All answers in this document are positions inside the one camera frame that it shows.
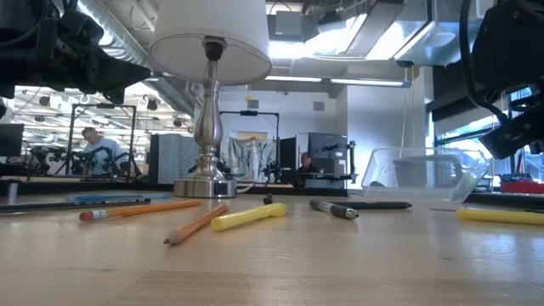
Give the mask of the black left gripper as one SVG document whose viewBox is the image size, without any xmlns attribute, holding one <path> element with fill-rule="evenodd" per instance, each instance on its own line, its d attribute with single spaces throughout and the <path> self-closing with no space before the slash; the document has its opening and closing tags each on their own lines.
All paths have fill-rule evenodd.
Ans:
<svg viewBox="0 0 544 306">
<path fill-rule="evenodd" d="M 63 14 L 51 9 L 40 22 L 40 48 L 49 69 L 43 77 L 46 84 L 101 93 L 110 102 L 123 104 L 125 89 L 151 72 L 107 54 L 99 46 L 103 35 L 103 28 L 76 8 L 66 8 Z"/>
</svg>

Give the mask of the yellow highlighter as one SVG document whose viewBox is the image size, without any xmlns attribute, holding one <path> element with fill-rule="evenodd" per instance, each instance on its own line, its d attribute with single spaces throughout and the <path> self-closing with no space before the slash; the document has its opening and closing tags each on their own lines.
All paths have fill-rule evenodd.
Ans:
<svg viewBox="0 0 544 306">
<path fill-rule="evenodd" d="M 456 216 L 473 221 L 544 226 L 544 213 L 536 212 L 459 209 Z"/>
<path fill-rule="evenodd" d="M 286 205 L 284 203 L 275 203 L 216 217 L 211 221 L 211 227 L 213 231 L 219 232 L 260 219 L 285 215 Z"/>
</svg>

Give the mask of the blue pen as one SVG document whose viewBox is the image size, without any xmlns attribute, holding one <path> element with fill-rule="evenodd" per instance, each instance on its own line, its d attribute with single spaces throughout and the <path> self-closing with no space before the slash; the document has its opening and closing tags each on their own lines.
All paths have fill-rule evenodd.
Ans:
<svg viewBox="0 0 544 306">
<path fill-rule="evenodd" d="M 148 193 L 148 194 L 89 194 L 89 195 L 68 195 L 67 201 L 131 201 L 136 199 L 159 200 L 169 199 L 169 193 Z"/>
</svg>

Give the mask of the clear plastic supply box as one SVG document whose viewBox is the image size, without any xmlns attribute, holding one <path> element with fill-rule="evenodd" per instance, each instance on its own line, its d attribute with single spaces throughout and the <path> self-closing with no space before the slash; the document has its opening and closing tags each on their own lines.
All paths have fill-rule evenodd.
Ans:
<svg viewBox="0 0 544 306">
<path fill-rule="evenodd" d="M 361 182 L 371 201 L 460 203 L 490 169 L 479 150 L 380 147 Z"/>
</svg>

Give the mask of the orange pencil with pink eraser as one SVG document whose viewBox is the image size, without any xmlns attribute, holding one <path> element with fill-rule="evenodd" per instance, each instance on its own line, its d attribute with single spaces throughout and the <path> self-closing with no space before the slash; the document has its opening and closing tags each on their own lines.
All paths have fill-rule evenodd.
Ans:
<svg viewBox="0 0 544 306">
<path fill-rule="evenodd" d="M 91 222 L 98 221 L 108 218 L 122 218 L 130 217 L 134 215 L 146 214 L 146 213 L 156 213 L 162 211 L 176 210 L 187 207 L 197 207 L 201 205 L 201 200 L 192 200 L 192 201 L 180 201 L 180 202 L 170 202 L 165 204 L 153 204 L 149 206 L 137 206 L 137 207 L 122 207 L 122 208 L 113 208 L 107 210 L 93 210 L 81 212 L 79 215 L 79 220 L 82 222 Z"/>
</svg>

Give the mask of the black pencil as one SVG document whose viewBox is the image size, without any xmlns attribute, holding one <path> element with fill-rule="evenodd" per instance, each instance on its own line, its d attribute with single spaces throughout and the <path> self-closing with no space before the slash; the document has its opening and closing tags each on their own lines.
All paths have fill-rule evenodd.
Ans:
<svg viewBox="0 0 544 306">
<path fill-rule="evenodd" d="M 121 199 L 105 201 L 72 201 L 56 203 L 16 204 L 0 206 L 0 213 L 27 213 L 47 210 L 66 210 L 84 207 L 115 207 L 150 204 L 151 199 Z"/>
</svg>

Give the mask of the black marker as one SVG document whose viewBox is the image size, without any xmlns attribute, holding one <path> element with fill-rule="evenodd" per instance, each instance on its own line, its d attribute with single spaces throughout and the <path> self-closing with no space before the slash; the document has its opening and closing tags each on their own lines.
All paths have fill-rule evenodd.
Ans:
<svg viewBox="0 0 544 306">
<path fill-rule="evenodd" d="M 407 202 L 335 201 L 335 204 L 355 210 L 403 210 L 412 207 Z"/>
</svg>

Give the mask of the sharpened orange pencil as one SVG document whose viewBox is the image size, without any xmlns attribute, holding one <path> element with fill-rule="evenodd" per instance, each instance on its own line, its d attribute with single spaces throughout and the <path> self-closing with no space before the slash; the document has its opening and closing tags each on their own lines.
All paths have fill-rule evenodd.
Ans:
<svg viewBox="0 0 544 306">
<path fill-rule="evenodd" d="M 165 245 L 177 245 L 180 242 L 186 240 L 188 237 L 193 235 L 197 230 L 203 226 L 209 224 L 214 218 L 218 217 L 220 214 L 225 213 L 229 210 L 230 203 L 227 201 L 218 207 L 202 214 L 200 217 L 195 218 L 188 224 L 179 226 L 176 229 L 172 229 L 163 243 Z"/>
</svg>

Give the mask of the silver and black pen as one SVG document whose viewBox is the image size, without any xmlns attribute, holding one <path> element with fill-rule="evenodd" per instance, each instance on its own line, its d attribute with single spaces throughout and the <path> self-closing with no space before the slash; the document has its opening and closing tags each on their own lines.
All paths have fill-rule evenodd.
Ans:
<svg viewBox="0 0 544 306">
<path fill-rule="evenodd" d="M 359 217 L 359 214 L 353 208 L 334 204 L 327 201 L 312 200 L 309 205 L 314 210 L 322 211 L 324 213 L 330 213 L 332 216 L 335 216 L 337 218 L 351 220 Z"/>
</svg>

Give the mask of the grey ceiling box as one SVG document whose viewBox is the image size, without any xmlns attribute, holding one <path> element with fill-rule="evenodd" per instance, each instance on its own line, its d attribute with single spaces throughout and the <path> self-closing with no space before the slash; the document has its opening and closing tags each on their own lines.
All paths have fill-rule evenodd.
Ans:
<svg viewBox="0 0 544 306">
<path fill-rule="evenodd" d="M 300 12 L 277 11 L 275 15 L 275 34 L 281 36 L 301 36 L 303 15 Z"/>
</svg>

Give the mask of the person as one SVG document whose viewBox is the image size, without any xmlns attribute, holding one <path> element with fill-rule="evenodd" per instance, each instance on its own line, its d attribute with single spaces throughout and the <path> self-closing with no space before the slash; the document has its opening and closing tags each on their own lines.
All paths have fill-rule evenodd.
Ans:
<svg viewBox="0 0 544 306">
<path fill-rule="evenodd" d="M 85 127 L 82 136 L 88 142 L 83 152 L 89 159 L 85 167 L 87 174 L 94 177 L 108 177 L 114 174 L 113 162 L 120 165 L 122 159 L 116 158 L 124 153 L 121 146 L 113 139 L 107 139 L 94 127 Z"/>
<path fill-rule="evenodd" d="M 301 156 L 301 167 L 295 173 L 295 179 L 293 181 L 294 187 L 304 187 L 306 173 L 318 173 L 320 169 L 312 163 L 311 156 L 308 152 L 304 152 Z"/>
</svg>

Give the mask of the white shade silver table lamp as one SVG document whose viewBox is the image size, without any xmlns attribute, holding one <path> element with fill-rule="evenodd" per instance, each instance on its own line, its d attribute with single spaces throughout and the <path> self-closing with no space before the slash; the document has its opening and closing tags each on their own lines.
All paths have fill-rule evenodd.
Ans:
<svg viewBox="0 0 544 306">
<path fill-rule="evenodd" d="M 219 171 L 216 156 L 223 138 L 218 91 L 223 85 L 259 82 L 270 74 L 265 1 L 160 0 L 149 57 L 159 71 L 204 87 L 194 126 L 200 147 L 196 169 L 174 182 L 174 195 L 234 198 L 236 182 Z"/>
</svg>

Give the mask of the long ceiling light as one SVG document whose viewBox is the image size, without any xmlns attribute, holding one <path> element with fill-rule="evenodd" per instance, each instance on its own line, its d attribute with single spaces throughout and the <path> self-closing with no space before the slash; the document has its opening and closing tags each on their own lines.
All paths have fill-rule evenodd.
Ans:
<svg viewBox="0 0 544 306">
<path fill-rule="evenodd" d="M 392 81 L 392 80 L 378 80 L 378 79 L 324 78 L 324 77 L 310 77 L 310 76 L 267 76 L 265 80 L 275 81 L 275 82 L 311 82 L 311 83 L 337 84 L 337 85 L 349 85 L 349 86 L 371 86 L 371 87 L 392 87 L 392 88 L 406 88 L 411 85 L 411 83 L 407 81 Z"/>
</svg>

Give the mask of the grey and white cabinet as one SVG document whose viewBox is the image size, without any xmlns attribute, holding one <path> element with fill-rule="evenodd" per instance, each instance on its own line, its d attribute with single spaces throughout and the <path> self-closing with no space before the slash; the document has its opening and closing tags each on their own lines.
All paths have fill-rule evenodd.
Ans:
<svg viewBox="0 0 544 306">
<path fill-rule="evenodd" d="M 348 148 L 345 136 L 333 133 L 309 133 L 304 152 L 309 153 L 312 163 L 320 171 L 304 174 L 305 186 L 302 188 L 337 190 L 346 188 L 349 171 L 347 170 Z"/>
</svg>

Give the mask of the black metal table frame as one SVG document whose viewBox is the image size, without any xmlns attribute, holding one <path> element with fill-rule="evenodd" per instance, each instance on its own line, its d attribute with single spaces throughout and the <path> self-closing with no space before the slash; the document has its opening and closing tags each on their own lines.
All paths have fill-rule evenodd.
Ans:
<svg viewBox="0 0 544 306">
<path fill-rule="evenodd" d="M 18 184 L 20 195 L 38 195 L 55 193 L 76 193 L 90 191 L 137 190 L 172 192 L 172 184 L 140 184 L 123 182 L 21 182 Z M 347 197 L 347 190 L 335 189 L 296 189 L 287 187 L 252 187 L 249 194 L 264 195 L 271 193 L 278 196 L 340 196 Z M 465 202 L 492 205 L 498 207 L 523 208 L 544 211 L 544 197 L 535 195 L 515 195 L 499 193 L 471 193 Z"/>
</svg>

